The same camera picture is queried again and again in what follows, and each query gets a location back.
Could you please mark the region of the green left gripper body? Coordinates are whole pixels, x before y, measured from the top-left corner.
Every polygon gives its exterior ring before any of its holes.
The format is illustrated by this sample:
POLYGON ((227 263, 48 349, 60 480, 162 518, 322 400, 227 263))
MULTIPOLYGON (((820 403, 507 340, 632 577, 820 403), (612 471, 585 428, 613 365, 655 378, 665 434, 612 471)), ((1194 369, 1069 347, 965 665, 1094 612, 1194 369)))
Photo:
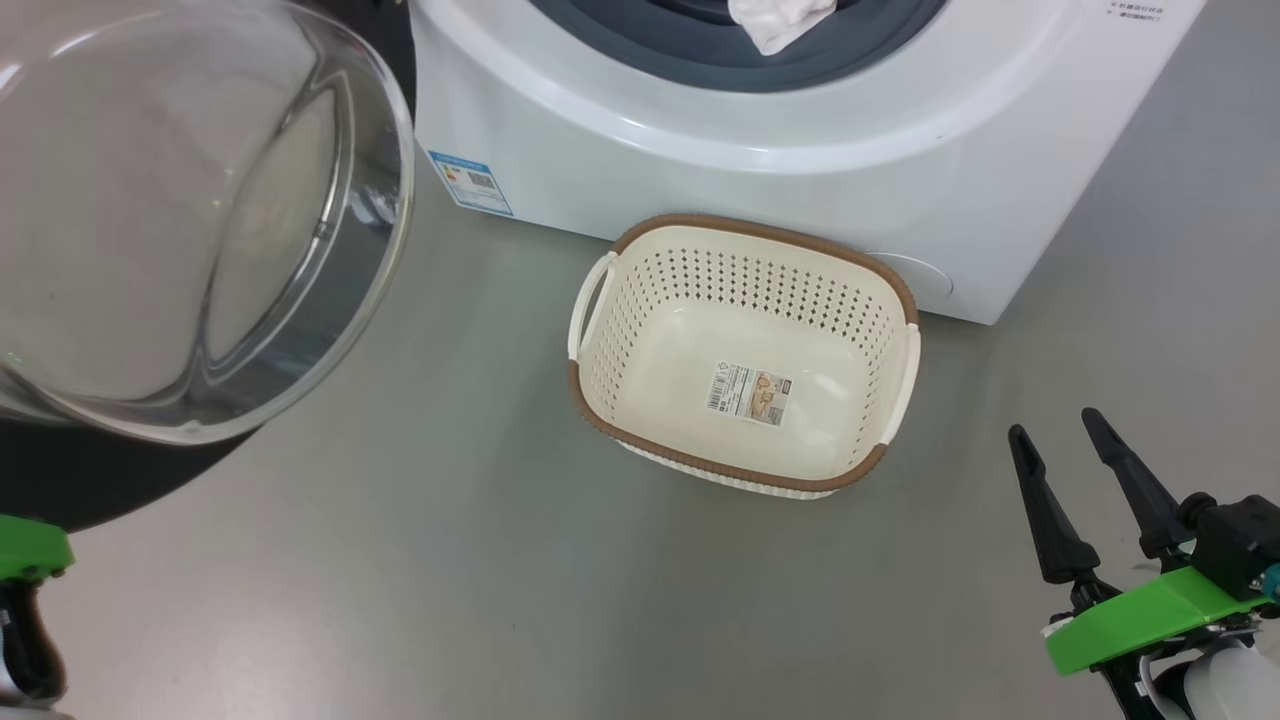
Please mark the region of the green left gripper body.
POLYGON ((73 565, 69 536, 56 525, 0 515, 0 583, 36 583, 73 565))

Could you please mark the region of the white product label sticker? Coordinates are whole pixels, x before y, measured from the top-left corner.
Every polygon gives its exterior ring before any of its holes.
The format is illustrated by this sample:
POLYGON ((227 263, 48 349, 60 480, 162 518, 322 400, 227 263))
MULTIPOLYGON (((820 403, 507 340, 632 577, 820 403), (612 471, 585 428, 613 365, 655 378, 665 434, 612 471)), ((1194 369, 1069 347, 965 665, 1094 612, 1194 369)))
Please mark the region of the white product label sticker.
POLYGON ((782 427, 794 380, 736 363, 717 363, 705 406, 723 416, 782 427))

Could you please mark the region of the cream basket with brown rim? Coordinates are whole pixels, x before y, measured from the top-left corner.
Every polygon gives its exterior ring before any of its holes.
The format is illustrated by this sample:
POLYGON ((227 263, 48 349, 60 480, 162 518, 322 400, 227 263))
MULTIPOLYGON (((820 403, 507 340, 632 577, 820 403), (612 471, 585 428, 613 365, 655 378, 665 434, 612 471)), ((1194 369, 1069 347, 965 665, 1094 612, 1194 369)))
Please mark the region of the cream basket with brown rim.
POLYGON ((576 409, 626 450, 737 489, 822 498, 886 455, 922 333, 908 283, 876 258, 668 214, 591 266, 567 355, 576 409))

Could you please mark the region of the blue energy label sticker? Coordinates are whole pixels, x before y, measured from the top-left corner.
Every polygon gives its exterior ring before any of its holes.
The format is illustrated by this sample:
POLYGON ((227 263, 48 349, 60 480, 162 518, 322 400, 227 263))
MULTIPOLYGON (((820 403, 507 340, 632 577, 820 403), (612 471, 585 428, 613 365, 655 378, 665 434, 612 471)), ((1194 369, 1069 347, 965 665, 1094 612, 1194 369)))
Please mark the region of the blue energy label sticker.
POLYGON ((458 206, 515 218, 489 165, 436 151, 428 151, 428 158, 458 206))

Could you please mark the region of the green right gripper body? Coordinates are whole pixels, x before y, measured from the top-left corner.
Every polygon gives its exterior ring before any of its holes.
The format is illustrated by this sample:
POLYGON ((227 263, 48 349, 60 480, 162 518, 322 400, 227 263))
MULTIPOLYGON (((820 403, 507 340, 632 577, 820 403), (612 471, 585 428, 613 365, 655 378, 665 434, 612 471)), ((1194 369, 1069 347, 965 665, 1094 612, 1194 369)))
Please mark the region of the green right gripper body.
POLYGON ((1236 600, 1194 568, 1183 568, 1079 612, 1047 634, 1044 644, 1059 675, 1068 676, 1263 603, 1263 594, 1249 591, 1236 600))

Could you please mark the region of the black round glass washer door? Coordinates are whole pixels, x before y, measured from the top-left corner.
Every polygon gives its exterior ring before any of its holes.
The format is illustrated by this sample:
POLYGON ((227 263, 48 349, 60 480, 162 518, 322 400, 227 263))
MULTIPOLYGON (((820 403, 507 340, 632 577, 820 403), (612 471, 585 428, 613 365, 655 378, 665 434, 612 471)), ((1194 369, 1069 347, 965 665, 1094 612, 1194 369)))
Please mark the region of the black round glass washer door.
POLYGON ((0 516, 74 532, 315 389, 413 210, 408 0, 0 0, 0 516))

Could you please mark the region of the white front-load washing machine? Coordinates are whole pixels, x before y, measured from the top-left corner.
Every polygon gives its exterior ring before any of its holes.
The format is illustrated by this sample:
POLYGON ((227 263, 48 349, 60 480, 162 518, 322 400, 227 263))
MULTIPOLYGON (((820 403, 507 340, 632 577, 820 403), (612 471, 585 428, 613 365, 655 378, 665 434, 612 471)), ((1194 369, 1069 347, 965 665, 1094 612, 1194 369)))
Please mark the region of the white front-load washing machine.
POLYGON ((991 325, 1206 0, 947 0, 900 50, 778 94, 690 87, 531 0, 404 0, 416 136, 490 167, 515 219, 600 240, 696 213, 929 263, 928 313, 991 325))

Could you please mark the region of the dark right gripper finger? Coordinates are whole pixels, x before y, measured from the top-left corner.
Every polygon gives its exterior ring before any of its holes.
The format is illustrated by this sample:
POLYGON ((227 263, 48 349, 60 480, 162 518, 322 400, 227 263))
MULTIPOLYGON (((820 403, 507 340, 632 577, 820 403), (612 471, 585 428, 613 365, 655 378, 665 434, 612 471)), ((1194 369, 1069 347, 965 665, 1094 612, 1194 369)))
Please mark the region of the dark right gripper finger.
POLYGON ((1030 436, 1024 427, 1012 425, 1007 442, 1042 579, 1053 585, 1092 582, 1100 556, 1079 537, 1062 510, 1030 436))
POLYGON ((1185 559, 1194 534, 1178 520, 1178 503, 1139 455, 1096 407, 1082 410, 1082 421, 1100 461, 1115 475, 1139 530, 1147 559, 1185 559))

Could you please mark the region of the white cloth garment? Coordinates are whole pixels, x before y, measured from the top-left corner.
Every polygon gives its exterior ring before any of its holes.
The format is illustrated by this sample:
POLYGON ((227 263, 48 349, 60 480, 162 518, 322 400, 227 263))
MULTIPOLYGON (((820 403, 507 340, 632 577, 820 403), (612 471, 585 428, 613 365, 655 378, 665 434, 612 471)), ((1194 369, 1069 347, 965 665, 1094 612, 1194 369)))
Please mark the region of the white cloth garment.
POLYGON ((833 15, 837 6, 838 0, 727 0, 732 22, 764 56, 785 50, 833 15))

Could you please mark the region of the round white filter cover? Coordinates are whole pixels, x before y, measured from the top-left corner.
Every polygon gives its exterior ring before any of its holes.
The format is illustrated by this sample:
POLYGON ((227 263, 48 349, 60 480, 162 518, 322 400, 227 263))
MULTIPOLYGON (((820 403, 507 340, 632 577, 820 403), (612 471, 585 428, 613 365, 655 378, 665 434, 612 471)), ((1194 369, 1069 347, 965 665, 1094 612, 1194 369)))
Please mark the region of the round white filter cover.
POLYGON ((918 306, 937 304, 951 296, 954 282, 937 266, 897 252, 869 252, 870 258, 893 269, 908 284, 918 306))

